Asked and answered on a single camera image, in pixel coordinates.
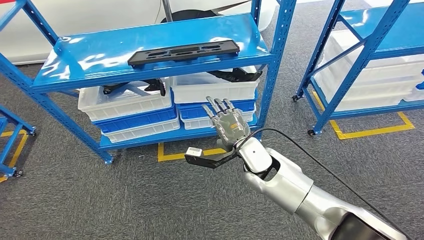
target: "blue metal shelf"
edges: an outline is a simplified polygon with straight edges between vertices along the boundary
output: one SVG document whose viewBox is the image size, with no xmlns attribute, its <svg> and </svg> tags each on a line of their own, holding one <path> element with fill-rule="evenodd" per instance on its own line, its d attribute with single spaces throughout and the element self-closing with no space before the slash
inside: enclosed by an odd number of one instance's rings
<svg viewBox="0 0 424 240">
<path fill-rule="evenodd" d="M 344 3 L 345 0 L 334 1 L 300 86 L 293 96 L 293 100 L 295 101 L 305 97 L 317 118 L 317 122 L 312 127 L 313 129 L 308 131 L 309 134 L 320 134 L 321 129 L 331 119 L 352 118 L 424 108 L 424 101 L 401 101 L 395 106 L 335 111 L 355 79 L 361 73 L 362 69 L 367 66 L 369 61 L 424 54 L 424 3 L 408 4 L 409 0 L 396 0 L 389 7 L 341 12 Z M 339 21 L 347 26 L 359 39 L 359 42 L 316 68 L 330 33 Z M 326 96 L 316 83 L 314 75 L 362 46 L 363 49 L 331 101 L 326 101 Z M 309 85 L 312 85 L 316 91 L 325 108 L 324 111 L 321 112 L 318 110 L 314 99 L 308 92 Z"/>
<path fill-rule="evenodd" d="M 360 39 L 370 36 L 389 7 L 343 11 L 340 20 Z M 381 44 L 373 59 L 424 53 L 424 2 L 408 4 Z"/>
<path fill-rule="evenodd" d="M 258 118 L 256 117 L 256 114 L 253 114 L 253 120 L 248 122 L 252 131 L 258 129 L 258 126 L 256 126 L 257 123 Z M 122 148 L 132 148 L 149 144 L 180 141 L 193 138 L 204 138 L 217 135 L 217 131 L 215 130 L 215 128 L 212 127 L 186 130 L 184 129 L 184 123 L 182 121 L 179 121 L 179 124 L 181 126 L 180 129 L 174 131 L 163 132 L 155 135 L 144 136 L 136 139 L 115 143 L 112 143 L 107 136 L 102 135 L 100 138 L 100 149 L 114 150 Z"/>
<path fill-rule="evenodd" d="M 16 0 L 14 7 L 6 13 L 5 17 L 0 18 L 0 31 L 19 9 L 23 9 L 51 43 L 53 50 L 35 79 L 25 76 L 2 54 L 0 54 L 0 72 L 85 143 L 106 164 L 111 164 L 113 161 L 113 157 L 107 150 L 212 136 L 215 135 L 215 130 L 213 128 L 190 131 L 180 129 L 169 134 L 162 133 L 114 144 L 102 137 L 99 143 L 58 107 L 46 93 L 61 92 L 75 97 L 73 92 L 67 90 L 262 65 L 261 69 L 267 66 L 268 71 L 260 101 L 260 115 L 253 126 L 253 128 L 262 128 L 271 104 L 296 0 L 280 2 L 276 22 L 276 26 L 279 27 L 275 28 L 270 50 L 265 45 L 257 27 L 261 0 L 251 2 L 250 14 L 217 16 L 58 37 L 30 0 Z M 149 63 L 138 69 L 133 69 L 127 63 L 133 53 L 140 50 L 228 39 L 234 40 L 239 46 L 238 56 L 222 54 L 188 61 Z"/>
<path fill-rule="evenodd" d="M 165 61 L 134 69 L 136 51 L 232 39 L 232 54 Z M 249 13 L 64 36 L 58 39 L 31 86 L 60 91 L 184 74 L 262 65 L 273 59 Z"/>
<path fill-rule="evenodd" d="M 0 115 L 3 115 L 0 116 L 0 135 L 3 133 L 9 123 L 15 125 L 13 133 L 8 138 L 6 145 L 0 151 L 0 173 L 3 173 L 6 177 L 11 177 L 14 174 L 16 168 L 5 165 L 6 157 L 11 151 L 15 140 L 18 138 L 19 132 L 23 129 L 27 131 L 28 134 L 33 135 L 35 128 L 24 122 L 21 118 L 7 110 L 2 105 L 0 105 Z"/>
</svg>

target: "gray carpet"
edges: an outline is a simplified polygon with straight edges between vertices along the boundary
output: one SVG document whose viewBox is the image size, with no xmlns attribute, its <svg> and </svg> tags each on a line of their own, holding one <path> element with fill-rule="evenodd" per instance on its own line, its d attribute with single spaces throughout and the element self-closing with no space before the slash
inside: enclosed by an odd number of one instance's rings
<svg viewBox="0 0 424 240">
<path fill-rule="evenodd" d="M 416 129 L 338 140 L 329 125 L 308 137 L 315 117 L 298 87 L 332 1 L 299 4 L 266 125 L 283 130 L 415 239 L 424 239 L 424 111 L 405 114 Z M 361 8 L 356 2 L 346 8 Z M 268 44 L 275 21 L 264 31 Z M 34 76 L 40 65 L 21 69 Z M 0 103 L 37 126 L 19 164 L 26 176 L 0 183 L 0 239 L 279 239 L 317 240 L 296 216 L 249 189 L 234 160 L 215 170 L 183 160 L 157 162 L 157 145 L 123 149 L 103 162 L 15 86 L 0 77 Z M 93 137 L 100 133 L 77 100 L 51 97 Z M 396 114 L 343 119 L 343 131 L 399 124 Z M 165 153 L 211 148 L 215 138 L 165 143 Z M 265 132 L 263 144 L 297 163 L 315 184 L 369 209 L 289 141 Z"/>
</svg>

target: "black cable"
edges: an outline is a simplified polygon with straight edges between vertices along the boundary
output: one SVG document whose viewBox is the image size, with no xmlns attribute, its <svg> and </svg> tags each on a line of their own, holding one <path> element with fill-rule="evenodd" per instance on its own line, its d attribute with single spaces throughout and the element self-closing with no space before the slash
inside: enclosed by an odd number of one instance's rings
<svg viewBox="0 0 424 240">
<path fill-rule="evenodd" d="M 157 10 L 156 18 L 154 19 L 153 24 L 156 24 L 156 21 L 158 20 L 159 13 L 161 12 L 161 7 L 162 7 L 162 0 L 159 0 L 159 9 Z"/>
<path fill-rule="evenodd" d="M 329 172 L 333 177 L 335 177 L 337 180 L 339 180 L 346 188 L 348 188 L 352 193 L 354 193 L 358 198 L 360 198 L 364 203 L 366 203 L 370 208 L 372 208 L 374 211 L 376 211 L 380 216 L 382 216 L 388 223 L 390 223 L 393 227 L 395 227 L 399 232 L 401 232 L 403 235 L 405 235 L 408 239 L 414 240 L 411 236 L 409 236 L 404 230 L 402 230 L 396 223 L 394 223 L 392 220 L 390 220 L 382 211 L 380 211 L 377 207 L 372 205 L 369 201 L 367 201 L 365 198 L 363 198 L 357 191 L 355 191 L 349 184 L 347 184 L 345 181 L 343 181 L 337 174 L 335 174 L 333 171 L 331 171 L 327 166 L 325 166 L 323 163 L 321 163 L 319 160 L 317 160 L 314 156 L 312 156 L 308 151 L 306 151 L 301 145 L 299 145 L 296 141 L 294 141 L 291 137 L 287 136 L 284 132 L 277 130 L 275 128 L 270 127 L 264 127 L 260 128 L 254 132 L 252 132 L 249 136 L 247 136 L 244 141 L 235 149 L 235 152 L 238 152 L 240 148 L 249 140 L 251 137 L 253 137 L 255 134 L 260 133 L 265 130 L 271 130 L 274 132 L 277 132 L 281 135 L 283 135 L 286 139 L 290 140 L 290 142 L 294 143 L 300 150 L 302 150 L 306 155 L 308 155 L 312 160 L 314 160 L 317 164 L 319 164 L 323 169 L 325 169 L 327 172 Z"/>
</svg>

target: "shelf caster wheel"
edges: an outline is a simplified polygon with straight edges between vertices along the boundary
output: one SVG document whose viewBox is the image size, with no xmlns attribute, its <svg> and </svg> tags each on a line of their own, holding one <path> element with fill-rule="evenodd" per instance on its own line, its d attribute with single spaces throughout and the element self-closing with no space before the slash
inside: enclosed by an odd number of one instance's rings
<svg viewBox="0 0 424 240">
<path fill-rule="evenodd" d="M 37 133 L 36 133 L 35 128 L 34 128 L 34 130 L 32 132 L 28 132 L 28 136 L 31 136 L 31 137 L 37 136 Z"/>
<path fill-rule="evenodd" d="M 316 134 L 315 134 L 315 131 L 314 131 L 313 129 L 308 130 L 308 131 L 307 131 L 307 134 L 308 134 L 309 136 L 311 136 L 311 137 L 312 137 L 312 136 L 314 136 L 314 135 L 316 135 Z"/>
<path fill-rule="evenodd" d="M 22 176 L 24 176 L 24 171 L 22 169 L 21 170 L 15 170 L 14 173 L 13 173 L 13 177 L 20 178 Z"/>
<path fill-rule="evenodd" d="M 112 158 L 111 160 L 104 161 L 104 164 L 111 165 L 113 162 L 114 162 L 114 159 Z"/>
<path fill-rule="evenodd" d="M 293 95 L 293 96 L 291 97 L 291 99 L 293 99 L 293 102 L 297 102 L 297 101 L 300 99 L 300 97 L 299 97 L 299 96 L 297 96 L 297 95 Z"/>
</svg>

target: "stacked bins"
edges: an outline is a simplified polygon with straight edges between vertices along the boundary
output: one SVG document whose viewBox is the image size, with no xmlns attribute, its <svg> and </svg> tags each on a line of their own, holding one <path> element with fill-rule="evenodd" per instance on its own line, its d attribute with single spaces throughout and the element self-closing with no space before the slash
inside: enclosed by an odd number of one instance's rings
<svg viewBox="0 0 424 240">
<path fill-rule="evenodd" d="M 169 78 L 162 81 L 165 96 L 161 96 L 160 91 L 145 91 L 149 84 L 143 81 L 130 82 L 107 95 L 103 94 L 102 86 L 83 88 L 78 109 L 85 112 L 112 143 L 177 130 L 180 121 Z"/>
<path fill-rule="evenodd" d="M 248 73 L 255 73 L 254 66 L 243 67 Z M 201 72 L 188 75 L 175 76 L 172 79 L 171 88 L 174 93 L 174 103 L 179 112 L 179 117 L 184 123 L 186 130 L 210 128 L 212 121 L 209 119 L 202 104 L 206 97 L 213 99 L 229 99 L 233 105 L 242 111 L 247 122 L 255 118 L 256 100 L 258 93 L 256 88 L 259 80 L 249 82 L 229 82 L 217 78 L 209 73 Z"/>
<path fill-rule="evenodd" d="M 323 51 L 320 65 L 347 50 L 358 39 L 349 30 L 333 31 Z M 315 74 L 327 102 L 345 79 L 363 46 Z M 394 106 L 424 81 L 424 54 L 371 60 L 356 78 L 336 111 Z"/>
</svg>

